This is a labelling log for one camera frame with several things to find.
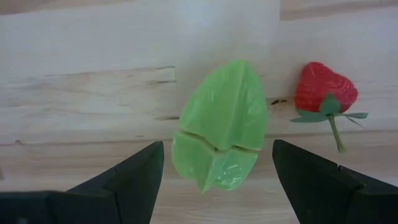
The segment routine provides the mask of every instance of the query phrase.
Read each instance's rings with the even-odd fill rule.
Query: red toy strawberry
[[[320,62],[310,62],[303,69],[294,98],[297,112],[302,117],[292,121],[314,123],[329,120],[338,151],[345,152],[336,128],[335,117],[345,116],[356,124],[358,123],[352,118],[367,118],[367,113],[343,114],[357,98],[358,91],[349,79]]]

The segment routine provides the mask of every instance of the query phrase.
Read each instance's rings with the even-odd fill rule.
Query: strawberry leaves
[[[356,118],[356,119],[366,119],[369,113],[353,113],[353,114],[343,114],[348,118]]]
[[[324,115],[337,114],[340,111],[340,103],[336,100],[332,94],[327,94],[323,99],[319,111]]]
[[[322,122],[326,121],[328,118],[322,114],[322,113],[316,113],[316,112],[310,112],[310,111],[305,111],[305,110],[296,110],[299,115],[301,115],[301,118],[296,118],[291,120],[291,122],[295,123],[317,123],[317,122]]]
[[[343,143],[341,142],[340,135],[336,127],[335,118],[339,116],[345,116],[354,124],[357,124],[358,126],[362,127],[353,118],[366,119],[368,117],[368,113],[343,114],[340,113],[340,109],[341,105],[339,101],[335,98],[335,96],[333,94],[327,94],[327,96],[323,99],[321,105],[319,106],[319,112],[311,112],[311,111],[296,109],[297,113],[301,117],[292,119],[290,121],[294,123],[317,123],[328,120],[336,140],[337,150],[339,153],[343,153],[346,152],[346,149]]]

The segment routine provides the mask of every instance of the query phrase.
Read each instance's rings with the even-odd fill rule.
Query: wood grain
[[[174,68],[164,67],[4,83],[0,142],[169,138],[176,115],[175,82]]]
[[[258,24],[259,15],[246,18],[252,35],[239,32],[236,39],[224,41],[240,27],[225,23],[236,16],[235,7],[225,15],[213,9],[210,12],[219,17],[209,21],[210,28],[202,24],[198,30],[170,17],[170,7],[158,8],[165,23],[130,22],[141,17],[139,13],[153,11],[152,6],[140,8],[143,12],[127,4],[64,11],[63,16],[41,12],[0,18],[7,31],[0,42],[0,122],[7,127],[0,130],[0,144],[170,139],[192,90],[210,70],[236,57],[249,59],[263,81],[270,114],[267,134],[330,133],[326,122],[290,122],[297,117],[292,96],[300,70],[312,60],[352,79],[360,94],[350,111],[370,113],[361,121],[365,130],[341,118],[341,131],[398,129],[398,32],[391,29],[398,22],[398,7],[284,21],[271,44],[275,24]],[[245,12],[251,9],[240,7],[238,14],[248,16]],[[275,19],[269,13],[262,18]],[[175,66],[177,82],[149,87],[149,82],[173,79],[167,66]],[[145,81],[127,79],[123,72],[85,73],[137,67],[156,72],[141,73]],[[135,86],[138,81],[144,84]],[[288,102],[271,106],[276,99]]]
[[[271,158],[274,139],[283,139],[343,166],[398,185],[397,132],[346,133],[349,149],[338,154],[330,135],[274,136],[247,181],[232,192],[211,190],[202,195],[195,183],[181,179],[165,141],[165,167],[153,223],[298,223],[277,179]],[[67,190],[109,169],[150,141],[86,144],[1,146],[4,180],[0,190]]]

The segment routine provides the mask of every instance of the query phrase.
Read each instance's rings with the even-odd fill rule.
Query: light wood
[[[7,50],[0,51],[0,124],[7,128],[0,130],[0,144],[170,139],[191,91],[210,70],[233,58],[249,59],[264,83],[268,134],[331,132],[327,122],[290,122],[297,117],[295,85],[302,66],[311,60],[352,79],[360,94],[350,112],[370,114],[360,121],[364,130],[340,118],[341,131],[398,129],[398,31],[391,29],[398,7],[284,21],[277,31],[276,21],[258,24],[260,17],[277,18],[272,9],[247,17],[249,27],[225,24],[228,14],[211,21],[210,30],[205,25],[180,26],[167,4],[156,10],[168,22],[131,22],[141,17],[138,13],[154,10],[152,6],[142,6],[143,12],[126,4],[62,11],[63,16],[41,12],[1,18],[7,32],[0,49]],[[239,15],[248,16],[252,7],[238,7]],[[235,9],[226,10],[235,15]],[[248,36],[225,42],[237,29],[249,29]],[[45,32],[37,35],[37,30]],[[271,42],[274,31],[277,37]],[[140,67],[152,68],[139,70],[138,79],[115,70]],[[92,71],[110,72],[85,73]],[[161,84],[148,85],[154,82]],[[271,106],[276,99],[288,102]]]
[[[266,145],[247,181],[232,192],[201,194],[181,179],[165,141],[165,167],[152,223],[298,223],[277,179],[271,158],[275,138],[294,143],[343,166],[398,185],[397,132],[347,133],[349,149],[338,154],[330,135],[275,136]],[[4,180],[0,190],[67,190],[136,153],[150,141],[44,144],[0,147]]]
[[[163,67],[3,83],[0,143],[169,138],[175,82],[174,68]]]
[[[44,11],[73,7],[101,6],[137,0],[3,0],[0,14]],[[324,16],[397,4],[396,0],[281,0],[283,20]]]

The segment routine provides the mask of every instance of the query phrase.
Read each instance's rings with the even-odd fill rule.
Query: green stem
[[[331,129],[333,130],[333,135],[335,136],[336,144],[337,144],[337,150],[339,153],[344,153],[346,152],[346,148],[344,147],[343,143],[341,142],[340,135],[338,133],[336,123],[335,123],[335,116],[334,115],[329,115],[328,120],[331,125]]]

